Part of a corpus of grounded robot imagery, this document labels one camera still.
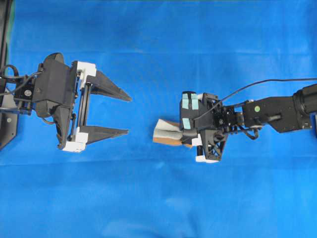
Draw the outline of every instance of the blue background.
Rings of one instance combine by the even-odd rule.
[[[313,130],[229,137],[222,161],[152,143],[181,92],[224,97],[268,78],[317,76],[316,1],[16,1],[9,62],[31,74],[53,52],[95,63],[133,102],[92,96],[88,124],[130,133],[72,154],[32,113],[0,156],[0,237],[315,237]],[[228,104],[289,96],[267,83]]]

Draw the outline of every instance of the black wire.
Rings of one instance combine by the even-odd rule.
[[[266,83],[266,82],[289,82],[289,81],[317,81],[317,78],[296,78],[296,79],[266,79],[266,80],[262,80],[262,81],[258,81],[258,82],[254,82],[251,83],[247,86],[244,86],[236,91],[234,91],[233,93],[229,94],[228,96],[224,97],[223,99],[219,100],[217,103],[215,103],[215,105],[210,108],[208,111],[206,111],[205,113],[201,114],[199,117],[194,118],[193,120],[197,120],[199,118],[202,118],[203,116],[205,116],[206,114],[208,114],[209,112],[211,112],[213,109],[215,109],[220,103],[222,103],[223,101],[227,100],[228,98],[230,98],[231,96],[237,94],[238,92],[249,88],[251,86],[260,84],[260,83]]]
[[[46,124],[49,124],[49,125],[55,124],[54,121],[48,121],[48,120],[46,120],[45,118],[42,118],[42,120],[43,120]]]
[[[41,74],[42,72],[35,72],[32,73],[22,84],[20,84],[19,86],[17,86],[14,90],[6,92],[6,93],[0,93],[0,96],[4,96],[4,95],[9,95],[12,94],[14,92],[16,92],[17,90],[21,89],[22,87],[25,86],[25,84],[27,84],[28,81],[30,81],[35,75]]]

